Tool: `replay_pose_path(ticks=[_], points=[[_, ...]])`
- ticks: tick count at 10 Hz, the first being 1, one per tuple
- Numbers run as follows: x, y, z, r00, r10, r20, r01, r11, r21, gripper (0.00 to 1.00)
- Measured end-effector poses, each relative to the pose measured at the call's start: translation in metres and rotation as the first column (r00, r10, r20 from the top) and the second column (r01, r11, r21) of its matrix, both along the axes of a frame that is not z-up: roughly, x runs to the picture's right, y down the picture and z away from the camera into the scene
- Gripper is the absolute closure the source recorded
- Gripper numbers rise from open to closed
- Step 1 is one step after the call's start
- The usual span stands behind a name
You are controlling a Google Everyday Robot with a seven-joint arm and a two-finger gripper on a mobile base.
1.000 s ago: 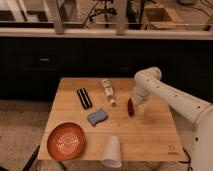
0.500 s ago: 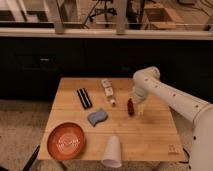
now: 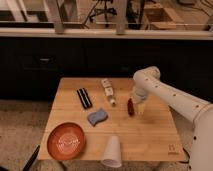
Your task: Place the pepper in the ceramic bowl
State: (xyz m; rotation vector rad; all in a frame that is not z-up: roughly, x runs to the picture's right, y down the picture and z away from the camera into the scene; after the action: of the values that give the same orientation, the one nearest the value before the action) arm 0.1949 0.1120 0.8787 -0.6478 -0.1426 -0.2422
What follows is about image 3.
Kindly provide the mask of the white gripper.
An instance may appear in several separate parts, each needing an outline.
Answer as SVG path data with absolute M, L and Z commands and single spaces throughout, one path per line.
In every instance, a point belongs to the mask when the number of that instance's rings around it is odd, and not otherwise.
M 145 111 L 145 104 L 143 102 L 148 96 L 148 92 L 143 88 L 134 86 L 131 93 L 131 98 L 136 105 L 136 114 L 142 115 Z

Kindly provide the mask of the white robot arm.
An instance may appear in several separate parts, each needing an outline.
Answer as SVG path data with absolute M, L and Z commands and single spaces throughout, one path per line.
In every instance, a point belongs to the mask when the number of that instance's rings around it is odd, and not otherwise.
M 133 75 L 132 97 L 140 103 L 152 93 L 194 125 L 189 171 L 213 171 L 213 103 L 188 94 L 160 81 L 156 66 Z

